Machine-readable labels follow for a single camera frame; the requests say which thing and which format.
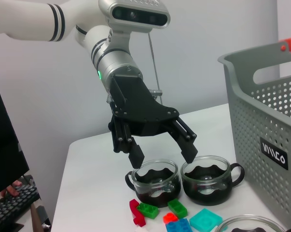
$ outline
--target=black mug handle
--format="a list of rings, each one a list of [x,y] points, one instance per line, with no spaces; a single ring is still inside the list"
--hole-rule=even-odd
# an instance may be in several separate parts
[[[235,187],[237,186],[239,183],[242,182],[242,180],[244,179],[244,176],[245,176],[245,170],[244,168],[238,164],[238,163],[233,163],[231,164],[231,171],[236,168],[236,167],[239,167],[241,169],[241,173],[240,173],[240,176],[238,177],[238,179],[236,179],[235,181],[232,182],[232,187]]]
[[[132,174],[132,171],[128,172],[125,176],[125,181],[126,184],[128,185],[128,187],[130,187],[133,191],[135,191],[135,186],[133,185],[133,183],[131,183],[130,179],[129,179],[129,175]]]

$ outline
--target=green indicator light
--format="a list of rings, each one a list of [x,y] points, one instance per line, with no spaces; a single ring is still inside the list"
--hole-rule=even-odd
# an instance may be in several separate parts
[[[101,75],[101,72],[100,71],[98,71],[98,76],[99,76],[99,79],[101,80],[102,75]]]

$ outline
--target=black keyboard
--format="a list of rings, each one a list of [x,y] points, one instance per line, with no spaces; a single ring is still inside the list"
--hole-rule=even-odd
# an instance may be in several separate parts
[[[22,185],[15,189],[19,192],[17,197],[7,194],[0,199],[0,231],[14,223],[32,203],[40,198],[35,185]]]

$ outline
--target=black monitor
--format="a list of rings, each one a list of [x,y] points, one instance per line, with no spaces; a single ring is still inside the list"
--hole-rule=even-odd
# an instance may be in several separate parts
[[[0,191],[27,171],[28,164],[0,96]]]

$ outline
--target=glass cup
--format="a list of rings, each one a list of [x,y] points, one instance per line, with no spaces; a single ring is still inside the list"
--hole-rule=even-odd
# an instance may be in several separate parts
[[[166,207],[180,193],[178,172],[178,166],[170,160],[150,160],[143,163],[140,169],[127,173],[125,181],[143,203]]]
[[[240,167],[237,180],[232,181],[231,171]],[[183,188],[188,197],[201,205],[217,205],[226,201],[234,186],[244,179],[244,168],[218,156],[196,157],[190,164],[184,163],[180,169]]]
[[[285,232],[276,222],[255,215],[231,217],[222,222],[215,232]]]

